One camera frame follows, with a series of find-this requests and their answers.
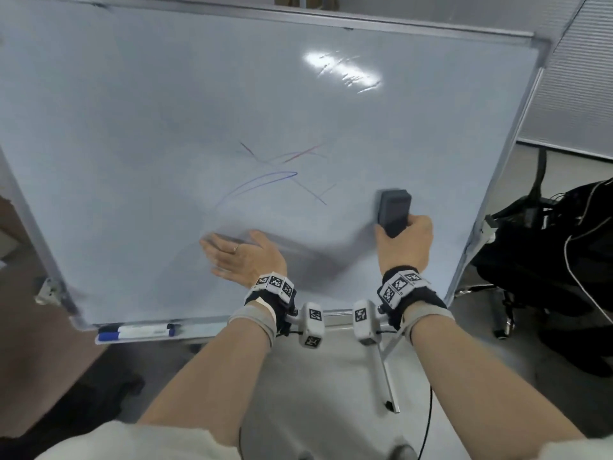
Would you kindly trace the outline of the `person's right hand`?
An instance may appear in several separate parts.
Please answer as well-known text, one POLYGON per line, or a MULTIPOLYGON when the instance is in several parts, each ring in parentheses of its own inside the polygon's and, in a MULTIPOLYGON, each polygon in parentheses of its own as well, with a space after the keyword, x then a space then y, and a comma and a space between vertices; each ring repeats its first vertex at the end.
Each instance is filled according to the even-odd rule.
POLYGON ((408 222, 409 226, 393 239, 393 253, 377 253, 381 275, 396 267, 413 267, 420 273, 427 268, 433 242, 432 219, 426 215, 409 215, 408 222))

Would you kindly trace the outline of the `black wrist marker band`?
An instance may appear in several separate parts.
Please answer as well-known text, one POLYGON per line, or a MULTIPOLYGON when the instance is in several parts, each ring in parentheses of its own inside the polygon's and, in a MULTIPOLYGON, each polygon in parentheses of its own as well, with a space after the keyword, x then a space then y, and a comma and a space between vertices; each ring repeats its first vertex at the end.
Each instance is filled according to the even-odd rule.
POLYGON ((381 300, 379 312, 410 343, 415 326, 424 318, 441 316, 455 320, 430 282, 410 265, 393 267, 383 273, 377 296, 381 300))
POLYGON ((265 273, 257 278, 245 297, 244 306, 230 316, 228 323, 247 319, 257 324, 272 348, 277 335, 289 331, 289 318, 298 314, 296 293, 294 283, 289 278, 277 272, 265 273))

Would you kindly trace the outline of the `person's left hand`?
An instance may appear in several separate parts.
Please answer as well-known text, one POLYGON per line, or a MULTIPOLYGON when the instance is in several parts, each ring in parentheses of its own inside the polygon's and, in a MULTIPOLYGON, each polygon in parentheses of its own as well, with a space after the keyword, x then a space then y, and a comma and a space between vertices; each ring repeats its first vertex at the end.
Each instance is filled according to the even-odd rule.
POLYGON ((211 273, 219 278, 249 289, 265 273, 277 272, 287 277, 286 260, 274 243, 272 254, 250 253, 249 243, 238 243, 215 233, 200 239, 211 263, 211 273))

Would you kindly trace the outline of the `white shirt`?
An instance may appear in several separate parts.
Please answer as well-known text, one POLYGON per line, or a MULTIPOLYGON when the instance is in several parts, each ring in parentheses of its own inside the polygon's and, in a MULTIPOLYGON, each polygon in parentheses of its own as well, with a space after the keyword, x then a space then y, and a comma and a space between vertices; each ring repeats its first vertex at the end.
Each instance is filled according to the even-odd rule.
MULTIPOLYGON (((219 444, 208 431, 119 421, 72 437, 35 460, 241 460, 237 448, 219 444)), ((613 460, 613 435, 548 443, 532 460, 613 460)))

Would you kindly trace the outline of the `black right wrist marker band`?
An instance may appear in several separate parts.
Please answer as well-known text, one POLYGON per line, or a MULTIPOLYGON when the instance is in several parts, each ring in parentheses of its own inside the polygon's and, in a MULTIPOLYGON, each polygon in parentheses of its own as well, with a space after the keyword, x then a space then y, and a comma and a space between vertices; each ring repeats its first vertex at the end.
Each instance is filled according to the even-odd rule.
POLYGON ((415 326, 424 318, 441 316, 455 320, 430 282, 410 265, 393 267, 383 273, 377 296, 381 300, 379 312, 410 343, 415 326))

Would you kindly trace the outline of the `person's left forearm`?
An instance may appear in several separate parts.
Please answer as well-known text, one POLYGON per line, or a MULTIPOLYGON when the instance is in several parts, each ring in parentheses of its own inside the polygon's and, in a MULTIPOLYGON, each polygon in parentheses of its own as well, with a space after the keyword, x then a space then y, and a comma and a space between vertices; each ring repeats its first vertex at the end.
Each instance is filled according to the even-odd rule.
POLYGON ((157 395, 141 425, 200 428, 224 445, 237 444, 263 362, 271 350, 270 311, 241 309, 157 395))

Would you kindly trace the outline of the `blue cap whiteboard marker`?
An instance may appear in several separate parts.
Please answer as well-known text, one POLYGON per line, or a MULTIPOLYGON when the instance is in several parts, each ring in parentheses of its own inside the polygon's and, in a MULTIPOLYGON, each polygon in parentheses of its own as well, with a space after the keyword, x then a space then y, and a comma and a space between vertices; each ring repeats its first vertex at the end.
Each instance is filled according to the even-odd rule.
POLYGON ((99 332, 97 340, 101 342, 111 342, 120 340, 143 340, 174 337, 175 327, 167 326, 137 326, 119 327, 117 331, 99 332))

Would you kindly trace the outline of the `dark grey whiteboard eraser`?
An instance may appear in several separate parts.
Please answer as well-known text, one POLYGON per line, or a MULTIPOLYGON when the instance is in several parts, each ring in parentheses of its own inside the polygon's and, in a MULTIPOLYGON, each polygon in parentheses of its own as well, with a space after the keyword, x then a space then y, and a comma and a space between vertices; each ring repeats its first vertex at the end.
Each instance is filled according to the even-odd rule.
POLYGON ((404 189, 386 189, 379 194, 377 209, 377 224, 381 226, 387 237, 398 237, 408 226, 411 194, 404 189))

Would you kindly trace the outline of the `black left wrist marker band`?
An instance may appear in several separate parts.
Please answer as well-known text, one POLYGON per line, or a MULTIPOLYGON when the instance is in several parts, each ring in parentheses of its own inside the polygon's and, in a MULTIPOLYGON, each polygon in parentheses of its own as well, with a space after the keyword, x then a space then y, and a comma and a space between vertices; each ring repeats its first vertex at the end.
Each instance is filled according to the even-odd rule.
POLYGON ((277 272, 265 273, 257 278, 245 297, 244 306, 230 316, 228 323, 247 319, 257 324, 272 348, 277 335, 289 331, 289 318, 298 314, 296 293, 294 283, 289 278, 277 272))

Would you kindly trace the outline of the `large white whiteboard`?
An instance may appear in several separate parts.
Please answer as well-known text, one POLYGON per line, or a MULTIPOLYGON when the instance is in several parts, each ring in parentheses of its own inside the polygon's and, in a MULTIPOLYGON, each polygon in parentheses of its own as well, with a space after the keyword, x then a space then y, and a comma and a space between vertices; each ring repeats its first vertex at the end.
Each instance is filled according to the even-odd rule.
POLYGON ((264 232, 299 303, 379 287, 385 189, 436 224, 454 290, 551 42, 195 0, 0 0, 0 161, 75 327, 224 322, 198 241, 264 232))

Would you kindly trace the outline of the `white window blind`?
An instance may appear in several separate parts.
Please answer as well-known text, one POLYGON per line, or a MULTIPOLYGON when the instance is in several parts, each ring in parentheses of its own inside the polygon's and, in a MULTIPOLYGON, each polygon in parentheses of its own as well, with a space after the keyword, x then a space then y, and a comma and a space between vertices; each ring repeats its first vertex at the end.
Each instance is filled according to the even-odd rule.
POLYGON ((518 142, 613 162, 613 0, 580 0, 518 142))

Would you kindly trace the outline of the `person's right forearm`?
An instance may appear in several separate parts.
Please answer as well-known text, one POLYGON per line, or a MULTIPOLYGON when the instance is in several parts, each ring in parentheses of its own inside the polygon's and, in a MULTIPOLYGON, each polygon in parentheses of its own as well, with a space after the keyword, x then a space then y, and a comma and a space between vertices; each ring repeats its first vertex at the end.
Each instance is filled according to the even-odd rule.
POLYGON ((472 460, 535 459, 548 443, 586 438, 451 318, 422 318, 411 331, 411 342, 472 460))

